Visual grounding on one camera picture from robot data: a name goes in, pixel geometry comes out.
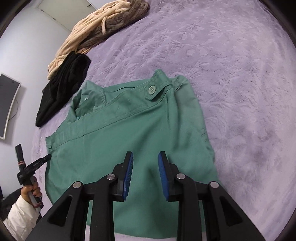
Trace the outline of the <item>person's left hand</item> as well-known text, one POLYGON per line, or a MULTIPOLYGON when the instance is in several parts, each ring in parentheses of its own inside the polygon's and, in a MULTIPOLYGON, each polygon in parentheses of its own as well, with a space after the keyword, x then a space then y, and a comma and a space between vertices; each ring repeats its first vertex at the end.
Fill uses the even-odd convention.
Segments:
POLYGON ((37 182, 37 178, 33 177, 33 185, 25 185, 21 190, 21 197, 28 202, 30 205, 34 205, 29 197, 29 194, 32 194, 34 197, 41 198, 42 193, 37 182))

